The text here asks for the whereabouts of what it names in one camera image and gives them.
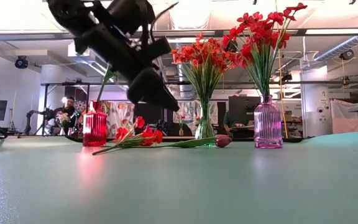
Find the camera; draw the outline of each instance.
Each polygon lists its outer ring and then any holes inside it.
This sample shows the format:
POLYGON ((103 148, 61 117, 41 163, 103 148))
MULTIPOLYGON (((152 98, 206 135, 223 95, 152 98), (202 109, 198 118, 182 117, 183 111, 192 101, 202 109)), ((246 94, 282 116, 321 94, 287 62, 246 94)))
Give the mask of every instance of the camera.
POLYGON ((29 61, 26 56, 18 56, 15 62, 15 67, 18 69, 26 69, 29 67, 29 61))

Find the table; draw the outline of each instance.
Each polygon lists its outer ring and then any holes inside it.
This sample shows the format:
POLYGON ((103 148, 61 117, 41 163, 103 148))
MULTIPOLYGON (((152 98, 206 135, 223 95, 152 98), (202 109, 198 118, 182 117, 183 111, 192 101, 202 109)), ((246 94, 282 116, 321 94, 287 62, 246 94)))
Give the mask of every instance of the table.
POLYGON ((358 223, 358 133, 284 149, 0 141, 0 223, 358 223))

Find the glass vase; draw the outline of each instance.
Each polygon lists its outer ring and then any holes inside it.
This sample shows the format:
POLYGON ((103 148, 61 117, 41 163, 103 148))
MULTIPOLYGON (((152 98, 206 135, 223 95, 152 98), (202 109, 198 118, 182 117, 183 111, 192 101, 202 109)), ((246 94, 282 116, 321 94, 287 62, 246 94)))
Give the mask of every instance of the glass vase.
POLYGON ((254 111, 254 145, 259 149, 283 147, 280 110, 272 102, 272 96, 262 96, 261 104, 254 111))
POLYGON ((215 136, 214 129, 209 118, 209 102, 201 102, 201 114, 198 120, 195 139, 210 138, 215 136))
POLYGON ((102 102, 92 101, 90 112, 84 115, 83 135, 84 146, 106 145, 107 115, 102 112, 102 102))

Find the green leaf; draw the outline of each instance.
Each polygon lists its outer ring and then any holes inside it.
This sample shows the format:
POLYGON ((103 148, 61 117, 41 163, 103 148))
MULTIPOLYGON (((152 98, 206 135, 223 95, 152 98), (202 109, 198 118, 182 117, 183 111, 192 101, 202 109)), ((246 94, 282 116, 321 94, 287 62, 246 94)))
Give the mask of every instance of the green leaf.
POLYGON ((194 139, 188 141, 180 141, 175 144, 169 145, 170 147, 182 147, 182 148, 190 148, 190 147, 198 147, 204 146, 206 144, 215 143, 216 137, 204 138, 204 139, 194 139))
POLYGON ((107 70, 106 70, 106 73, 104 74, 104 79, 103 79, 103 82, 102 82, 102 86, 100 88, 98 101, 100 101, 100 98, 102 96, 102 92, 103 92, 103 89, 104 89, 104 86, 106 85, 106 83, 110 80, 110 78, 115 77, 116 75, 117 75, 117 73, 110 71, 110 66, 108 66, 107 70))

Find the pink glass vase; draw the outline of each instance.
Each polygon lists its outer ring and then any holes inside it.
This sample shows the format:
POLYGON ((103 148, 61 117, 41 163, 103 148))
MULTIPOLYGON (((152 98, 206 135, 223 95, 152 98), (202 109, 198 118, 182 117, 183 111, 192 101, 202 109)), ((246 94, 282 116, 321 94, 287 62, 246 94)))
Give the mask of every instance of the pink glass vase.
POLYGON ((92 101, 91 111, 84 115, 84 146, 104 146, 107 139, 107 115, 102 112, 102 102, 92 101))
POLYGON ((259 149, 283 147, 280 110, 272 102, 272 96, 262 96, 261 104, 254 111, 254 145, 259 149))

